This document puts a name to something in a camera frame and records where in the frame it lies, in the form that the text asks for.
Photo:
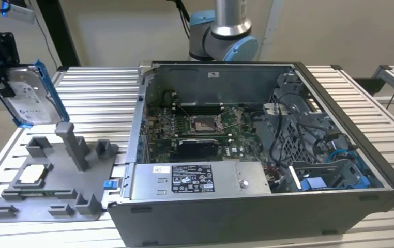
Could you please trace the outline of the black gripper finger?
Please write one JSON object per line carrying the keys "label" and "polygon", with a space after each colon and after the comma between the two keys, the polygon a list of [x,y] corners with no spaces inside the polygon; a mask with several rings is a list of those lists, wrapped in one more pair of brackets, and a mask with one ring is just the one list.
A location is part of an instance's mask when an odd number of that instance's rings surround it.
{"label": "black gripper finger", "polygon": [[16,96],[16,93],[10,86],[8,82],[0,82],[0,97],[2,98],[14,98]]}

